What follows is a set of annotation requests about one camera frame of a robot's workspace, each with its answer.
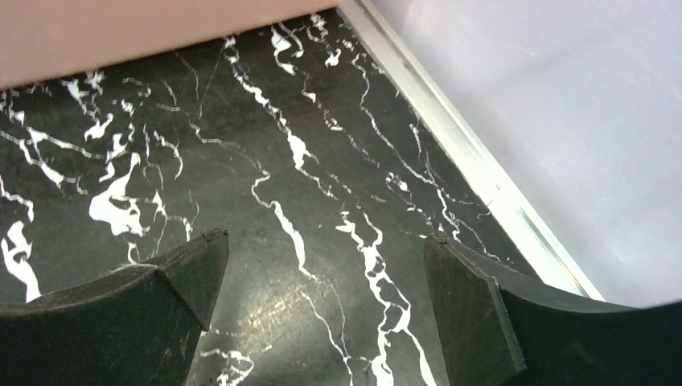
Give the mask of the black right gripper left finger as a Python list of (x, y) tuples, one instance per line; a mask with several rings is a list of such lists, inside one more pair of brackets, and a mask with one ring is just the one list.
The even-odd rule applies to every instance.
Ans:
[(136, 265), (1, 307), (4, 385), (182, 385), (229, 258), (214, 229)]

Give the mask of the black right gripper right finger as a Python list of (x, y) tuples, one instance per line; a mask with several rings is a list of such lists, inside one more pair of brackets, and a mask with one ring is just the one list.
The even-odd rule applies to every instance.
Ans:
[(425, 274), (452, 385), (678, 385), (681, 304), (621, 306), (546, 285), (442, 234)]

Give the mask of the aluminium side edge strip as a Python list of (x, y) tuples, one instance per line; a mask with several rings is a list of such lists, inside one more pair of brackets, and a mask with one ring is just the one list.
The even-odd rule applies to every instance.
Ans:
[(344, 1), (339, 12), (540, 279), (560, 290), (603, 301), (600, 291), (379, 10), (369, 1)]

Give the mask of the pink plastic storage box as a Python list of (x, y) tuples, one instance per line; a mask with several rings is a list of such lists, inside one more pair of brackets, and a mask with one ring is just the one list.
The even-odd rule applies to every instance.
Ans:
[(337, 5), (336, 1), (3, 1), (1, 87), (89, 71)]

